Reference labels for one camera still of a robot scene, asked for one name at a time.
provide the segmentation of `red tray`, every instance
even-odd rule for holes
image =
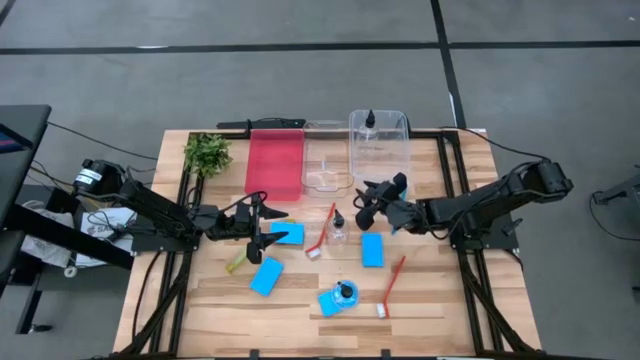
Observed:
[[[268,200],[298,200],[303,153],[302,130],[252,130],[244,192],[262,190]]]

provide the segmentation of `black cable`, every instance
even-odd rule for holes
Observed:
[[[501,144],[498,144],[497,142],[493,141],[493,140],[489,140],[489,138],[484,137],[480,134],[478,134],[477,132],[473,131],[473,130],[469,130],[469,129],[465,129],[465,128],[459,128],[459,127],[455,127],[455,126],[441,126],[440,129],[454,129],[454,130],[463,130],[466,131],[468,133],[471,133],[479,138],[481,138],[482,140],[488,142],[489,144],[495,145],[503,150],[507,150],[507,151],[511,151],[513,153],[516,154],[520,154],[520,155],[526,155],[526,156],[533,156],[533,157],[537,157],[538,159],[542,159],[542,160],[547,160],[547,161],[551,161],[548,157],[546,156],[542,156],[542,155],[538,155],[538,154],[534,154],[534,153],[530,153],[530,152],[526,152],[526,151],[521,151],[521,150],[516,150],[513,148],[510,148],[508,146],[504,146]]]
[[[144,289],[147,287],[147,281],[149,281],[149,274],[151,274],[151,269],[153,265],[158,260],[160,256],[160,251],[158,251],[151,260],[149,267],[147,268],[147,272],[144,274],[144,279],[142,280],[142,288],[140,289],[140,295],[138,296],[138,303],[136,304],[136,311],[133,314],[133,327],[131,328],[131,341],[134,341],[136,338],[136,327],[138,326],[138,313],[140,312],[140,304],[142,304],[142,294],[144,294]]]
[[[361,198],[360,198],[360,195],[356,195],[356,197],[355,197],[355,198],[353,198],[353,202],[352,202],[351,204],[353,204],[353,206],[354,206],[356,209],[360,209],[360,210],[362,210],[362,209],[364,209],[364,206],[360,206],[360,205],[358,205],[358,203],[357,203],[357,202],[358,202],[358,199],[361,199]]]
[[[27,174],[27,177],[35,182],[37,182],[38,184],[42,185],[45,189],[47,189],[50,193],[53,193],[53,189],[50,188],[49,186],[45,185],[45,183],[43,183],[42,181],[34,178],[33,176]]]
[[[524,271],[524,265],[522,265],[522,259],[520,259],[520,256],[516,255],[513,250],[511,249],[503,249],[507,254],[511,255],[512,258],[514,258],[515,261],[518,262],[518,264],[520,264],[520,269],[522,269],[522,271]]]
[[[103,219],[100,219],[100,218],[98,218],[98,217],[96,216],[96,214],[98,214],[98,213],[100,213],[100,214],[104,215],[104,220],[103,220]],[[92,217],[92,216],[93,216],[93,217],[95,217],[96,219],[98,219],[98,220],[102,221],[102,223],[96,223],[96,222],[91,221],[91,217]],[[97,210],[97,211],[93,211],[93,212],[89,213],[89,215],[87,216],[87,221],[88,221],[89,223],[93,224],[93,225],[107,225],[111,230],[114,230],[114,229],[115,229],[115,228],[113,227],[113,225],[111,225],[111,223],[109,222],[109,215],[107,215],[107,213],[106,213],[106,212],[104,212],[104,211],[102,211],[102,210]]]
[[[616,235],[614,233],[612,233],[611,231],[607,230],[602,223],[600,223],[600,220],[598,220],[598,218],[596,217],[596,214],[593,212],[593,204],[595,203],[596,199],[595,196],[597,194],[601,194],[602,191],[594,191],[591,196],[589,197],[589,212],[591,213],[591,217],[593,218],[593,221],[596,222],[596,225],[598,225],[598,227],[604,231],[605,233],[607,233],[609,236],[614,237],[616,239],[620,239],[620,240],[627,240],[627,241],[640,241],[640,238],[632,238],[632,237],[626,237],[626,236],[620,236],[620,235]]]
[[[260,198],[260,200],[258,201],[258,205],[263,204],[265,201],[267,201],[267,196],[268,196],[267,192],[266,191],[254,191],[254,192],[252,192],[250,194],[247,194],[247,195],[243,196],[242,198],[240,198],[240,200],[234,202],[233,204],[227,206],[226,208],[218,210],[218,212],[225,212],[225,211],[231,209],[232,207],[240,204],[241,202],[245,201],[246,199],[252,197],[253,195],[262,195],[262,194],[264,194],[264,197]],[[214,214],[214,213],[198,213],[196,215],[198,215],[198,216],[207,216],[207,215],[212,215],[212,214]]]
[[[194,208],[195,203],[193,201],[190,201],[190,199],[191,199],[191,194],[195,194],[196,191],[200,193],[200,190],[198,190],[197,186],[194,186],[191,189],[189,189],[189,191],[187,191],[187,196],[185,198],[187,199],[186,201],[187,209],[189,210],[193,210]]]
[[[108,148],[110,148],[110,149],[117,150],[117,151],[123,152],[123,153],[125,153],[125,154],[129,154],[129,155],[137,156],[137,157],[142,158],[142,159],[156,160],[156,161],[158,160],[158,158],[154,158],[154,157],[152,157],[152,156],[146,156],[146,155],[136,154],[136,153],[134,153],[134,152],[131,152],[131,151],[128,151],[128,150],[123,150],[123,149],[120,149],[120,148],[115,147],[115,146],[113,146],[113,145],[109,145],[109,144],[107,144],[107,143],[105,143],[105,142],[103,142],[103,141],[96,140],[96,139],[94,139],[94,138],[92,138],[92,137],[89,137],[89,136],[87,136],[87,135],[84,135],[84,134],[82,134],[82,133],[79,133],[79,132],[77,132],[77,131],[75,131],[75,130],[71,130],[71,129],[69,129],[69,128],[67,128],[67,127],[64,127],[64,126],[62,126],[62,125],[58,125],[58,124],[52,123],[51,121],[47,122],[47,124],[49,124],[49,125],[51,125],[51,126],[55,126],[55,127],[59,128],[59,129],[62,129],[62,130],[66,130],[66,131],[68,131],[68,132],[70,132],[70,133],[72,133],[72,134],[76,134],[76,135],[78,135],[78,136],[80,136],[80,137],[83,137],[83,138],[85,138],[85,139],[87,139],[87,140],[91,140],[91,141],[93,141],[93,142],[95,142],[95,143],[98,143],[98,144],[100,144],[100,145],[102,145],[102,146],[106,146],[106,147],[108,147]]]
[[[31,166],[31,169],[32,169],[33,171],[35,171],[35,172],[38,172],[38,173],[40,173],[40,174],[42,174],[42,175],[44,175],[44,176],[48,177],[48,178],[49,178],[49,179],[50,179],[50,180],[51,180],[51,181],[56,185],[56,187],[57,187],[57,188],[59,188],[60,190],[63,190],[63,189],[61,189],[61,188],[60,188],[60,186],[58,185],[58,183],[60,183],[60,184],[64,184],[64,185],[68,185],[68,186],[73,186],[72,184],[70,184],[70,183],[68,183],[68,182],[66,182],[66,181],[62,181],[62,180],[60,180],[60,179],[57,179],[57,178],[55,178],[55,177],[51,176],[51,175],[49,174],[49,172],[47,171],[47,168],[45,168],[45,167],[44,167],[44,165],[42,165],[42,163],[41,163],[41,162],[39,162],[38,160],[33,160],[33,162],[34,162],[34,163],[36,163],[36,164],[38,164],[38,165],[40,165],[40,167],[42,168],[42,170],[36,169],[36,168],[34,168],[33,166]]]

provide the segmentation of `clear plastic container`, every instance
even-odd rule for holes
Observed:
[[[304,125],[302,184],[311,197],[339,198],[353,184],[349,171],[349,128],[343,121]]]
[[[381,182],[397,173],[409,175],[411,150],[407,116],[400,111],[373,110],[376,136],[366,138],[370,110],[356,110],[349,115],[349,169],[355,180]]]

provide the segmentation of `wooden tabletop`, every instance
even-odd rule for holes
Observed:
[[[156,168],[152,189],[174,201],[189,132],[165,132]],[[471,189],[494,181],[497,173],[489,145],[464,132],[460,138]],[[449,151],[450,167],[457,179],[453,153]],[[249,141],[234,140],[230,153],[234,159],[231,167],[206,181],[203,204],[223,207],[244,195]],[[434,140],[411,140],[408,177],[408,200],[445,195]],[[390,349],[397,356],[474,354],[457,255],[448,242],[404,231],[392,236],[389,225],[378,215],[370,231],[383,234],[385,267],[364,268],[361,231],[353,220],[357,209],[351,204],[355,186],[340,199],[302,196],[293,203],[269,203],[305,224],[304,247],[273,245],[266,250],[266,256],[284,264],[284,272],[269,297],[249,289],[256,265],[244,263],[233,275],[225,271],[225,265],[244,251],[246,240],[214,243],[203,237],[193,257],[178,355],[246,357],[250,349],[259,349],[262,356],[379,356],[381,349]],[[340,254],[325,249],[319,260],[311,261],[303,249],[317,241],[333,201],[350,222],[348,244]],[[268,230],[268,224],[265,226],[263,230]],[[407,256],[406,262],[389,298],[391,318],[378,319],[376,303],[381,302],[392,271],[403,255]],[[136,257],[116,335],[116,351],[131,341],[132,317],[152,256]],[[519,265],[499,250],[485,251],[485,257],[496,305],[524,341],[539,347]],[[138,330],[156,306],[164,259],[163,254],[152,269]],[[325,318],[317,296],[339,280],[355,282],[360,303]],[[479,304],[478,309],[484,344],[490,348],[486,315]],[[172,309],[168,314],[161,349],[168,347]]]

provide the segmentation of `artificial plant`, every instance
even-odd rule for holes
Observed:
[[[230,141],[218,134],[201,133],[189,138],[184,148],[185,166],[199,177],[208,178],[226,170],[233,160],[229,156]]]

